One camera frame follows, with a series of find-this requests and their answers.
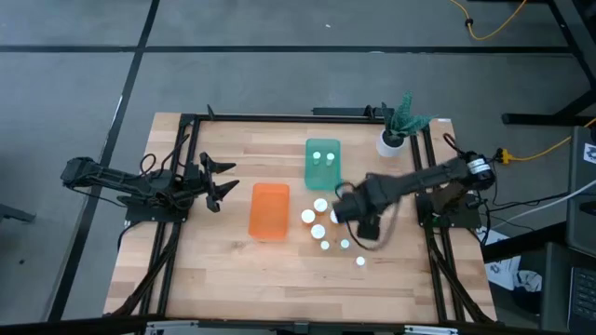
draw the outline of wire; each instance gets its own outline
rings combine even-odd
[[[522,214],[518,214],[518,215],[516,215],[516,216],[514,216],[514,217],[512,217],[512,218],[509,218],[509,219],[507,219],[507,221],[511,222],[511,221],[517,220],[517,219],[519,219],[519,218],[521,218],[521,217],[524,217],[524,216],[526,216],[526,215],[528,215],[528,214],[532,214],[532,213],[535,213],[535,212],[537,212],[537,211],[539,211],[539,210],[546,209],[546,208],[549,208],[549,207],[551,207],[551,206],[555,206],[555,205],[557,205],[557,204],[559,204],[559,203],[561,203],[561,202],[563,202],[563,201],[566,201],[566,200],[568,200],[568,199],[571,199],[572,197],[574,197],[574,196],[576,196],[576,195],[578,195],[578,194],[580,194],[580,193],[582,193],[582,192],[586,191],[588,188],[592,187],[592,186],[593,186],[593,185],[595,185],[595,184],[596,184],[596,180],[594,180],[594,181],[591,181],[591,182],[589,182],[588,184],[586,184],[586,186],[584,186],[584,187],[580,188],[579,190],[577,190],[577,191],[575,191],[575,192],[573,192],[573,193],[571,193],[571,194],[567,195],[566,197],[563,197],[563,198],[561,198],[561,199],[559,199],[559,200],[553,201],[553,202],[551,202],[551,203],[549,203],[549,204],[546,204],[545,206],[541,206],[541,207],[539,207],[539,208],[534,208],[534,209],[530,209],[530,210],[528,210],[528,211],[525,211],[525,212],[523,212]]]
[[[505,219],[501,219],[501,218],[499,218],[499,217],[496,217],[495,215],[489,215],[489,216],[490,216],[491,218],[493,218],[493,219],[500,220],[500,221],[502,221],[503,223],[510,224],[510,225],[512,225],[512,226],[514,226],[514,227],[525,228],[525,229],[528,229],[528,230],[530,230],[530,231],[532,231],[532,232],[535,232],[535,229],[534,229],[534,228],[531,228],[531,227],[528,227],[528,226],[524,226],[524,225],[520,225],[520,224],[511,223],[511,222],[509,222],[509,221],[507,221],[507,220],[505,220]]]
[[[549,196],[545,196],[543,198],[540,199],[536,199],[536,200],[530,200],[530,201],[524,201],[524,202],[515,202],[512,203],[510,205],[505,205],[501,208],[496,208],[496,209],[491,209],[491,212],[496,212],[499,210],[505,210],[505,209],[509,209],[509,208],[514,208],[517,206],[538,206],[542,201],[547,201],[547,200],[552,200],[552,199],[558,199],[560,197],[566,196],[568,195],[568,192],[563,192],[560,194],[555,194],[555,195],[549,195]]]
[[[593,119],[591,119],[586,125],[584,125],[584,127],[589,127],[591,126],[594,122],[596,122],[596,117],[594,117]],[[551,151],[559,148],[560,146],[564,145],[565,143],[567,143],[568,141],[571,140],[571,136],[566,137],[564,140],[558,142],[557,144],[551,146],[550,148],[548,148],[547,150],[543,151],[542,153],[538,153],[538,154],[534,154],[531,155],[529,157],[516,157],[513,154],[510,154],[507,149],[503,149],[503,163],[506,165],[508,164],[509,161],[514,161],[514,162],[527,162],[533,159],[537,159],[538,157],[541,157],[545,154],[550,153]]]
[[[118,244],[117,244],[117,250],[116,251],[119,251],[120,250],[120,245],[122,244],[122,237],[124,237],[124,234],[128,230],[130,230],[132,227],[136,226],[139,223],[141,223],[141,222],[140,221],[131,222],[128,227],[124,228],[124,230],[118,236]]]
[[[474,23],[474,20],[469,16],[469,14],[467,13],[467,10],[465,7],[463,7],[462,5],[460,5],[457,1],[455,0],[450,0],[452,3],[454,3],[456,6],[458,6],[466,15],[466,26],[467,26],[467,30],[469,31],[469,34],[472,36],[472,38],[474,38],[477,41],[484,41],[487,40],[493,36],[495,36],[496,34],[499,34],[503,28],[505,28],[510,22],[511,20],[513,20],[513,18],[515,18],[516,15],[518,15],[518,13],[522,10],[522,8],[525,6],[525,4],[528,2],[528,0],[523,0],[521,2],[521,4],[518,6],[517,9],[515,9],[515,11],[513,12],[513,14],[511,14],[511,16],[505,20],[505,22],[503,22],[503,24],[501,24],[500,27],[498,27],[494,32],[487,34],[484,37],[478,37],[474,34],[474,31],[472,30],[472,24]]]
[[[499,207],[501,205],[496,203],[496,197],[498,196],[499,193],[499,189],[498,189],[498,184],[499,184],[499,179],[497,178],[496,175],[496,166],[494,165],[494,161],[491,164],[493,166],[493,173],[494,173],[494,195],[493,195],[493,205]]]
[[[385,236],[383,237],[381,242],[379,242],[379,244],[377,244],[374,247],[367,247],[367,246],[361,244],[360,241],[354,236],[354,233],[352,233],[352,227],[350,227],[349,222],[345,223],[345,227],[347,227],[347,231],[350,233],[350,236],[352,237],[354,242],[356,242],[356,244],[359,247],[361,247],[365,250],[369,250],[369,251],[377,251],[377,250],[384,248],[387,245],[387,243],[389,242],[389,240],[391,239],[391,236],[393,236],[393,232],[395,231],[395,226],[396,226],[399,211],[400,211],[400,202],[398,202],[395,205],[395,209],[393,210],[393,214],[391,215],[391,222],[389,223],[389,227],[387,228],[387,231],[385,232]]]
[[[478,235],[474,233],[474,230],[472,230],[472,228],[467,228],[466,230],[469,231],[469,233],[472,234],[472,236],[474,236],[478,240],[478,243],[481,243],[481,240],[478,238]]]
[[[163,161],[161,161],[161,168],[159,169],[159,172],[156,175],[156,178],[161,177],[161,174],[164,172],[164,170],[166,169],[166,162],[169,161],[169,159],[174,155],[174,153],[176,153],[177,151],[180,150],[180,148],[182,148],[183,144],[186,142],[186,140],[188,140],[188,138],[190,137],[189,134],[184,135],[183,140],[180,141],[180,143],[178,143],[174,149],[171,151],[171,153],[169,153],[166,158],[164,158]]]
[[[145,159],[147,159],[149,157],[153,157],[153,162],[147,169],[145,169],[142,167],[142,163],[144,163]],[[125,178],[125,180],[132,181],[132,180],[137,180],[139,178],[147,176],[147,174],[149,174],[151,169],[156,165],[156,162],[157,162],[157,157],[154,154],[146,154],[145,156],[142,157],[141,162],[139,163],[139,170],[141,171],[141,174],[134,176],[134,177],[127,177],[127,178]]]
[[[356,188],[356,186],[354,186],[353,183],[349,182],[349,181],[344,181],[344,182],[340,182],[339,184],[337,184],[337,186],[335,186],[335,195],[341,199],[342,197],[339,195],[339,190],[344,187],[344,186],[350,186],[352,187],[352,190],[354,190]]]
[[[100,199],[100,200],[103,200],[103,201],[107,201],[110,204],[116,205],[116,206],[118,206],[120,208],[126,208],[126,206],[120,205],[120,204],[116,203],[116,201],[113,201],[113,200],[110,200],[110,199],[106,199],[104,197],[101,197],[101,196],[98,196],[98,195],[95,195],[95,194],[90,194],[90,193],[87,193],[87,192],[79,191],[79,190],[76,190],[74,188],[72,188],[71,190],[73,190],[73,191],[75,191],[77,193],[80,193],[80,194],[84,194],[84,195],[87,195],[87,196],[90,196],[90,197],[94,197],[94,198],[97,198],[97,199]]]
[[[455,139],[453,136],[451,136],[451,134],[448,133],[444,133],[443,134],[443,139],[447,142],[447,145],[449,145],[452,149],[454,149],[455,151],[457,151],[457,153],[459,155],[464,155],[465,153],[459,149],[457,147],[457,144],[455,144]]]
[[[486,241],[488,240],[488,234],[491,232],[491,210],[488,208],[488,206],[486,205],[486,201],[484,201],[484,208],[486,209],[486,211],[484,212],[484,215],[486,216],[486,234],[484,235],[484,238],[481,241],[481,246],[486,246]]]

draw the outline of green plant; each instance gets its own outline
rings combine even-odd
[[[385,132],[387,136],[396,141],[399,138],[415,135],[418,130],[426,127],[434,116],[411,115],[412,92],[408,91],[401,99],[401,105],[395,111],[387,108],[384,102],[381,103],[383,118],[385,119]]]

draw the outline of wooden table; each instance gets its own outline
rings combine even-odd
[[[164,157],[172,149],[180,114],[156,114],[146,152]],[[437,163],[454,156],[442,133],[453,134],[449,120],[430,125]],[[410,142],[398,158],[380,157],[375,141],[381,125],[303,124],[263,122],[210,122],[200,124],[196,157],[207,152],[215,161],[237,166],[215,180],[239,179],[240,184],[211,213],[199,197],[183,224],[167,316],[245,320],[310,320],[370,323],[437,323],[436,307],[423,230],[418,226],[413,196],[405,196],[397,227],[388,245],[370,252],[354,243],[341,250],[348,238],[345,227],[327,228],[331,248],[323,251],[300,213],[332,193],[305,187],[305,141],[337,139],[342,143],[342,175],[360,182],[367,171],[400,175],[413,171]],[[419,139],[423,165],[426,154]],[[290,229],[283,243],[264,243],[248,235],[252,186],[256,182],[290,185]],[[382,220],[383,234],[393,208]],[[105,312],[120,306],[145,275],[156,231],[155,223],[140,224],[122,241]],[[464,287],[481,309],[495,319],[478,241],[463,229],[452,229],[455,264]],[[358,256],[366,259],[356,266]],[[454,317],[446,280],[443,291],[448,315]],[[156,310],[160,278],[156,280],[150,312]]]

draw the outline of concrete floor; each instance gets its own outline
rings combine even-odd
[[[478,34],[496,28],[516,6],[463,3]],[[596,53],[573,8],[558,4],[593,61]],[[6,0],[0,5],[0,45],[135,46],[149,5]],[[448,0],[170,0],[160,4],[148,44],[565,45],[544,5],[528,5],[485,43],[471,40],[463,21]],[[0,203],[37,213],[35,224],[0,224],[0,324],[46,315],[83,203],[61,187],[59,176],[71,157],[100,156],[131,60],[130,53],[0,53]],[[553,113],[588,88],[568,56],[145,54],[110,166],[137,169],[155,112],[205,113],[209,103],[216,113],[310,114],[316,106],[395,105],[405,90],[413,92],[415,113],[452,118],[464,148],[490,155],[500,146],[524,156],[568,136],[570,128],[506,127],[500,114]],[[567,162],[563,147],[539,160],[498,167],[499,199],[566,191]],[[555,207],[518,223],[540,228],[563,220],[564,210]],[[65,318],[101,315],[123,218],[121,208],[98,205]],[[500,231],[524,232],[510,226]],[[518,322],[508,311],[498,312]]]

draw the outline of orange container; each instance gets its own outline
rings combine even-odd
[[[249,235],[258,240],[282,241],[288,234],[290,186],[256,183],[252,187]]]

